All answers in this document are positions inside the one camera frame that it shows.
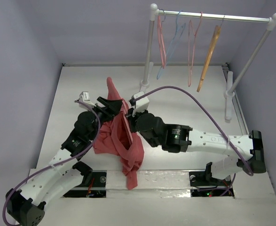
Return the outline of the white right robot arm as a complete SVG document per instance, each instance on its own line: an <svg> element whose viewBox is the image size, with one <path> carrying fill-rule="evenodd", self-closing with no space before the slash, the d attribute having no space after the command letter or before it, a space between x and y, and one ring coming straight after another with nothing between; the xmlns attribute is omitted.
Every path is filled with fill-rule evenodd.
<svg viewBox="0 0 276 226"><path fill-rule="evenodd" d="M225 159L206 165L204 180L210 185L240 171L253 174L267 171L260 131L228 137L202 132L190 126L165 124L160 117L148 111L129 113L127 120L130 130L138 132L151 147L159 146L169 153L206 152L224 155Z"/></svg>

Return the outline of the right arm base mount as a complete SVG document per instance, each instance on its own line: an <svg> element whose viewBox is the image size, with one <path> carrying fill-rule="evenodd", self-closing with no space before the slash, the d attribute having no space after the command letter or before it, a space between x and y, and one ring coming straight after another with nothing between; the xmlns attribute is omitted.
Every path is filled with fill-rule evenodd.
<svg viewBox="0 0 276 226"><path fill-rule="evenodd" d="M205 170L189 172L191 197L234 197L232 180L213 178L212 164L209 162Z"/></svg>

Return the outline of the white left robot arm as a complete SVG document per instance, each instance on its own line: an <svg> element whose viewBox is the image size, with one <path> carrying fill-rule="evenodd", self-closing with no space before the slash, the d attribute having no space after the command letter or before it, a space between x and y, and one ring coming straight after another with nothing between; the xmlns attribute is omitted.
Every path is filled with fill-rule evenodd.
<svg viewBox="0 0 276 226"><path fill-rule="evenodd" d="M9 214L19 226L36 226L44 218L50 202L72 188L91 182L93 170L81 161L92 148L101 126L117 116L122 100L102 97L96 104L76 100L86 111L78 115L74 128L48 165L20 182L6 194L2 218Z"/></svg>

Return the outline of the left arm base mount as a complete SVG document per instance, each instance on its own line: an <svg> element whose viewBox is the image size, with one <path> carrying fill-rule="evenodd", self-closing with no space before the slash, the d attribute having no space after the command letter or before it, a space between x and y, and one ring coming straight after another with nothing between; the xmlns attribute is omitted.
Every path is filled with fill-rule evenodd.
<svg viewBox="0 0 276 226"><path fill-rule="evenodd" d="M72 188L64 198L106 198L107 171L94 171L87 184Z"/></svg>

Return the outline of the red t shirt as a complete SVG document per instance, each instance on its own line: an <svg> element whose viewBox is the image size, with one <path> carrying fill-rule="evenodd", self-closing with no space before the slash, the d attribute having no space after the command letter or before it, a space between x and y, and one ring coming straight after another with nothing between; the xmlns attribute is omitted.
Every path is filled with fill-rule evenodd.
<svg viewBox="0 0 276 226"><path fill-rule="evenodd" d="M108 100L123 99L113 81L108 77L106 80L108 88ZM120 157L122 172L126 176L126 187L132 190L138 186L137 171L144 159L144 148L141 138L137 133L131 133L133 143L130 145L123 123L122 112L113 120L105 122L100 129L100 134L94 144L95 154L112 154Z"/></svg>

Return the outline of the thick pink plastic hanger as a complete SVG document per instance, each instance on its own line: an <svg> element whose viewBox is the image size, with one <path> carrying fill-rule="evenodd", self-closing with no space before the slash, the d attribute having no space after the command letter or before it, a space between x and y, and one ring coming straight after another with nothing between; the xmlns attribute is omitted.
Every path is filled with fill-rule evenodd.
<svg viewBox="0 0 276 226"><path fill-rule="evenodd" d="M125 102L124 99L122 99L121 112L122 112L122 117L123 117L123 123L125 125L126 134L127 134L128 140L129 140L129 144L131 145L133 143L133 137L132 137L132 134L131 134L131 131L130 131L130 126L129 126L129 123L128 123L128 120L127 120L127 117L126 117L127 111L128 111L128 107L126 105L126 102Z"/></svg>

